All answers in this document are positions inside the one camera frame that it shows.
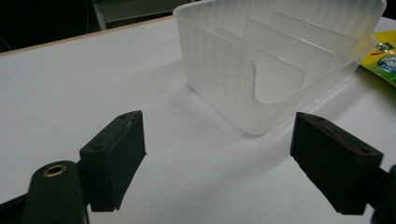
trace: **black plastic part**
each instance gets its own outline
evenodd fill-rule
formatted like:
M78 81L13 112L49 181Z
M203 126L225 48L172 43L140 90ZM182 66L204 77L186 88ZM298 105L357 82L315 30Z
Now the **black plastic part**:
M318 116L297 113L290 155L344 215L361 215L383 154Z
M396 224L396 165L387 174L385 171L374 182L370 205L375 209L372 224Z
M58 161L38 169L32 177L22 224L89 223L78 169L72 161Z
M118 116L79 154L81 165L92 178L92 211L120 209L134 173L146 156L142 112Z
M19 224L21 223L23 206L26 194L11 201L0 204L0 223L1 224Z
M92 176L89 170L86 167L82 166L81 161L77 162L77 168L78 168L79 181L81 183L84 205L87 207L92 199L92 189L93 189Z

